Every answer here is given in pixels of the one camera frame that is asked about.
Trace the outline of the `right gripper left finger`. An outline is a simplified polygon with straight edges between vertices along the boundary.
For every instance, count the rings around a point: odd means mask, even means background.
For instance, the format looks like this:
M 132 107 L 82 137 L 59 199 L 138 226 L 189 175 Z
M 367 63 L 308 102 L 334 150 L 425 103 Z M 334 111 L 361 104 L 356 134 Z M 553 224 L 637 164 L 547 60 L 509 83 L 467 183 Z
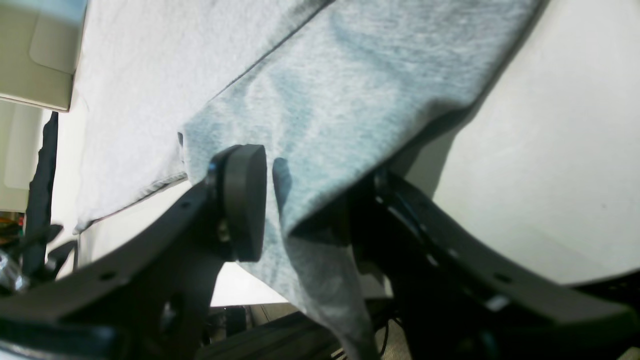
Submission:
M 190 360 L 226 262 L 260 260 L 266 151 L 234 145 L 145 230 L 1 300 L 3 360 Z

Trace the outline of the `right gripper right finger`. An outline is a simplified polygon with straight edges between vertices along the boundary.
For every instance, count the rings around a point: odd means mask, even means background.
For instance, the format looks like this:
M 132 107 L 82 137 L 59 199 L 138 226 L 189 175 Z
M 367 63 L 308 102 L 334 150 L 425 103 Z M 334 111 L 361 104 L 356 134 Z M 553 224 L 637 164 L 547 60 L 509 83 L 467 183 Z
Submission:
M 639 272 L 561 285 L 489 248 L 400 176 L 343 195 L 357 259 L 390 280 L 417 360 L 615 360 L 639 346 Z

